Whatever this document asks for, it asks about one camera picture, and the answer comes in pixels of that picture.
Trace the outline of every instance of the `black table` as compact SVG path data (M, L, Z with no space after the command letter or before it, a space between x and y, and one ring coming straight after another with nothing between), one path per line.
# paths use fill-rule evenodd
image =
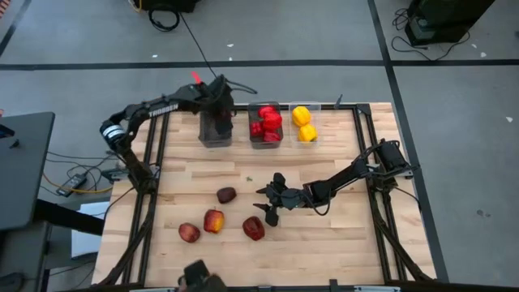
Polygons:
M51 225L102 235L105 223L37 198L53 113L0 118L0 124L15 131L0 139L0 277L22 273L21 291L39 291L48 280L44 267Z

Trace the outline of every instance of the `clear plastic container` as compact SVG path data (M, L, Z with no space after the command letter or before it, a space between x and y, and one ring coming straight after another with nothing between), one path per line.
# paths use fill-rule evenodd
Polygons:
M216 121L208 112L201 111L200 116L200 132L198 139L207 148L229 147L233 143L232 129L218 134L216 129Z
M249 139L251 140L252 147L254 149L272 149L278 148L283 140L283 127L277 129L277 134L281 137L281 139L277 142L264 142L263 137L254 137L251 135L251 124L253 122L259 122L261 118L258 116L258 110L262 106L273 105L276 108L278 114L281 114L281 107L279 103L275 101L263 101L263 102L253 102L250 103L247 107L247 112L249 113Z
M292 110L294 110L298 106L305 106L311 114L311 121L310 124L317 129L317 140L312 142L302 142L299 141L298 134L299 134L299 127L294 124L294 121L292 120ZM320 130L321 130L321 121L320 121L320 115L321 115L321 104L319 102L314 101L293 101L289 103L289 117L290 117L290 128L289 128L289 134L290 134L290 143L293 148L317 148L319 147L320 143Z

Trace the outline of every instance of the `black speaker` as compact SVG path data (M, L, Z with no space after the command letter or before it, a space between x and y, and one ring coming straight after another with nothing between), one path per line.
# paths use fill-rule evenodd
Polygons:
M495 0L413 0L405 34L411 45L456 43Z
M195 5L200 0L133 0L135 7L140 7L144 11L152 9L154 6L172 6L178 12L191 13L195 9Z

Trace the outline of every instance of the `apple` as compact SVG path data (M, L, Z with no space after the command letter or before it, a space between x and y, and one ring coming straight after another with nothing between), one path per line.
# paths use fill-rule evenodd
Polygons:
M265 228L261 220L256 216L247 218L243 222L242 227L243 232L254 241L260 240L265 236Z
M200 230L191 223L182 223L178 227L180 238L188 243L194 243L200 237Z
M204 216L204 230L217 234L224 226L224 213L218 210L208 210Z
M224 187L217 191L218 202L226 204L236 198L236 190L233 187Z

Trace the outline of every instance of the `wooden tabletop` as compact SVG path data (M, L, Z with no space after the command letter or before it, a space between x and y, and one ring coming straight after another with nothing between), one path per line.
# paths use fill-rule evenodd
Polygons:
M372 103L371 110L377 138L400 140L391 104ZM287 131L289 113L283 112L283 118L285 138L281 146L254 150L248 140L246 112L238 112L233 119L233 144L228 148L205 148L198 141L198 116L170 115L146 286L176 286L183 269L198 259L203 259L227 286L321 286L328 285L331 278L337 279L339 285L383 283L364 180L339 191L325 217L311 209L280 209L279 226L264 224L263 239L254 242L243 233L245 219L254 215L264 219L263 211L252 204L268 202L265 195L255 191L265 187L274 172L285 175L287 186L300 188L303 183L331 177L360 153L351 110L321 112L322 140L315 149L293 148ZM367 126L362 122L369 146ZM147 132L148 124L144 124L133 143L141 159ZM152 161L156 154L157 143ZM397 181L400 188L414 193L412 181ZM129 182L116 183L111 200L130 187ZM216 191L222 187L236 188L238 197L229 204L219 204ZM417 202L397 190L391 195L401 244L422 270L434 277ZM134 204L132 192L110 209L92 283L104 278L126 249ZM147 205L145 200L143 218ZM204 214L211 208L225 214L224 229L219 234L203 231ZM178 227L183 222L200 228L198 242L185 243L180 239ZM397 278L387 242L386 248L392 277ZM135 258L140 259L140 249ZM138 267L136 260L132 281L136 281Z

